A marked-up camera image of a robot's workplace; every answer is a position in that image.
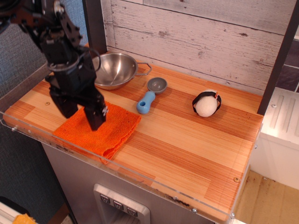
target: white wooden wall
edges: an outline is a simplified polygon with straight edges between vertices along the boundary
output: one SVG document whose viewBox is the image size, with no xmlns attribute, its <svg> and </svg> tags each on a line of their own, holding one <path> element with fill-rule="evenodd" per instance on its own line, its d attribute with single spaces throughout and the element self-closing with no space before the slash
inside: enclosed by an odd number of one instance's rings
<svg viewBox="0 0 299 224">
<path fill-rule="evenodd" d="M 108 50 L 262 95 L 296 0 L 101 0 Z"/>
</svg>

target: blue handle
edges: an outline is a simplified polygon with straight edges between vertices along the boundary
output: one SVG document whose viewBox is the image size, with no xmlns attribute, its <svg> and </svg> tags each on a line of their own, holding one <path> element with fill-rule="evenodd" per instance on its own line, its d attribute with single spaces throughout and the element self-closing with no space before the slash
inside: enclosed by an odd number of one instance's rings
<svg viewBox="0 0 299 224">
<path fill-rule="evenodd" d="M 147 114 L 150 111 L 150 104 L 154 101 L 156 95 L 152 91 L 145 93 L 145 96 L 137 103 L 137 111 L 141 114 Z"/>
</svg>

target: metal bowl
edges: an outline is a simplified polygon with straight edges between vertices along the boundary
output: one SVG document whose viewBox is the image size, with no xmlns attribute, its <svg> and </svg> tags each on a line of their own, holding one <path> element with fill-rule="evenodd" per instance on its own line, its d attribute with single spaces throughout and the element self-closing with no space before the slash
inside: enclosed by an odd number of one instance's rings
<svg viewBox="0 0 299 224">
<path fill-rule="evenodd" d="M 100 56 L 101 67 L 96 72 L 95 84 L 105 90 L 116 90 L 126 85 L 135 75 L 147 75 L 151 71 L 148 63 L 137 63 L 129 55 L 122 53 L 108 53 Z M 139 74 L 138 64 L 147 64 L 150 70 Z M 93 59 L 95 68 L 99 67 L 99 57 Z"/>
</svg>

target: penguin toy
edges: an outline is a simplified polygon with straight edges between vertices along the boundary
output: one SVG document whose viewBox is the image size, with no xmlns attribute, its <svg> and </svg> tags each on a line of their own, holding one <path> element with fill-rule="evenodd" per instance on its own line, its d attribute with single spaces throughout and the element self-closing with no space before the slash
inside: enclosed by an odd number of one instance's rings
<svg viewBox="0 0 299 224">
<path fill-rule="evenodd" d="M 215 90 L 205 90 L 193 101 L 193 110 L 201 117 L 210 117 L 221 106 L 221 98 Z"/>
</svg>

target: orange fabric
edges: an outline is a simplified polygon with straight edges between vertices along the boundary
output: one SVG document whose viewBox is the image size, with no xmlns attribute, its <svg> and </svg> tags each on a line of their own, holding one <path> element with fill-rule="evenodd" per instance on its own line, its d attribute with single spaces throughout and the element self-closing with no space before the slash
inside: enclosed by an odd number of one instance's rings
<svg viewBox="0 0 299 224">
<path fill-rule="evenodd" d="M 84 109 L 81 108 L 53 134 L 97 155 L 111 159 L 136 129 L 141 120 L 141 115 L 129 112 L 108 102 L 106 102 L 106 105 L 109 110 L 106 122 L 97 131 L 91 130 Z M 71 145 L 66 147 L 70 147 L 81 154 L 88 154 Z"/>
<path fill-rule="evenodd" d="M 13 221 L 13 224 L 36 224 L 36 221 L 27 214 L 24 214 L 17 215 Z"/>
</svg>

